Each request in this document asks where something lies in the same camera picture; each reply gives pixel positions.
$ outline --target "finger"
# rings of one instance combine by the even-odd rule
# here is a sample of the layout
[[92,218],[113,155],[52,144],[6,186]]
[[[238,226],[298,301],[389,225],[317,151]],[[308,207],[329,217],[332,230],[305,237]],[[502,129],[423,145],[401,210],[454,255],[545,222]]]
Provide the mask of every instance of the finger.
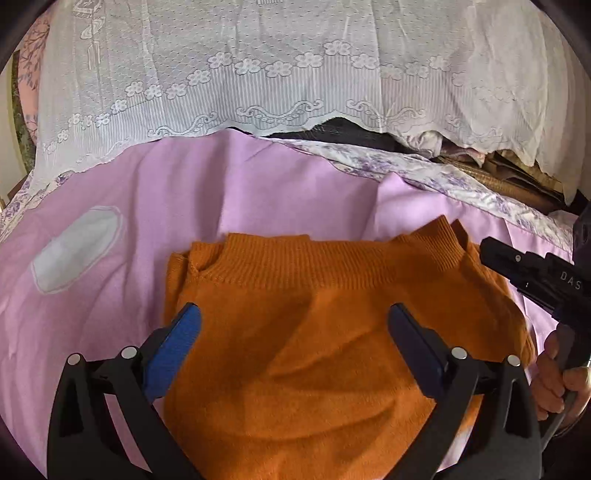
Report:
[[559,347],[560,345],[558,344],[558,333],[556,333],[555,330],[546,337],[546,340],[544,342],[544,352],[546,352],[546,354],[551,359],[554,359],[556,358],[556,355],[558,355]]
[[557,397],[564,395],[564,382],[558,364],[552,360],[546,350],[544,350],[537,359],[538,376],[544,386],[554,393]]
[[578,367],[565,370],[562,378],[566,388],[573,392],[591,391],[591,368]]
[[573,406],[564,419],[564,424],[569,424],[582,414],[587,403],[589,403],[589,398],[591,398],[591,369],[586,367],[572,368],[564,372],[563,378],[566,380],[565,385],[569,390],[578,392]]
[[543,408],[540,408],[538,405],[535,406],[535,414],[538,417],[538,421],[543,421],[548,418],[548,412]]
[[564,410],[564,402],[562,401],[562,398],[548,390],[541,380],[539,380],[539,377],[536,377],[532,381],[531,393],[539,408],[543,408],[544,410],[553,413],[560,413]]

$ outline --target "ribbed neckline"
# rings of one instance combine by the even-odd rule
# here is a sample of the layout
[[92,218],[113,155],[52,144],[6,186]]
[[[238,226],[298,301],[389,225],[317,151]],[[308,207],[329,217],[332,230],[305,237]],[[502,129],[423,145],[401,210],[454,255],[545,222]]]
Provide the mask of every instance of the ribbed neckline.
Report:
[[[213,263],[199,266],[201,278],[264,289],[370,288],[420,276],[421,269],[454,268],[465,254],[445,217],[389,242],[316,242],[305,235],[264,238],[230,233],[221,251],[206,244],[193,248],[201,247],[206,257],[214,250],[217,256]],[[413,254],[421,251],[423,255]]]

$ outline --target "metal screw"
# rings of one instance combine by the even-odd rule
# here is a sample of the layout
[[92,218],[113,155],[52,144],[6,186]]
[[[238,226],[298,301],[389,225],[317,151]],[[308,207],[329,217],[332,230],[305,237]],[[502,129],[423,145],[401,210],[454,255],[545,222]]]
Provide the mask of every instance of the metal screw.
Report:
[[121,356],[126,360],[135,357],[138,354],[138,349],[134,346],[126,346],[121,350]]
[[455,346],[452,348],[452,355],[458,360],[465,360],[468,358],[468,352],[466,352],[461,346]]
[[79,353],[73,353],[68,357],[68,364],[69,365],[76,365],[82,357]]
[[510,365],[513,365],[514,367],[518,367],[521,365],[521,360],[519,360],[519,357],[517,355],[509,355],[507,357],[507,361]]

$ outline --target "knit sweater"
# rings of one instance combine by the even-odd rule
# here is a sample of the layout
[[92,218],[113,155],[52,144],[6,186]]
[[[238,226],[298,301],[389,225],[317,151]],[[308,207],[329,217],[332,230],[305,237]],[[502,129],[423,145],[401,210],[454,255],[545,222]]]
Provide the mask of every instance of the knit sweater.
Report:
[[166,321],[189,301],[202,331],[164,419],[207,480],[383,478],[434,406],[389,337],[394,303],[475,358],[534,358],[505,280],[445,217],[388,242],[198,242],[170,258]]

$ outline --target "folded clothes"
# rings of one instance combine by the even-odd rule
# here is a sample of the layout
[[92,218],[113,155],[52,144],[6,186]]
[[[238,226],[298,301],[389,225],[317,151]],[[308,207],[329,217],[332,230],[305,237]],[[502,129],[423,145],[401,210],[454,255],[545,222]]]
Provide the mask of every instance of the folded clothes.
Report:
[[388,242],[232,233],[173,254],[166,287],[166,321],[202,311],[164,418],[208,480],[383,478],[433,408],[387,332],[393,303],[478,358],[535,352],[505,280],[445,217]]

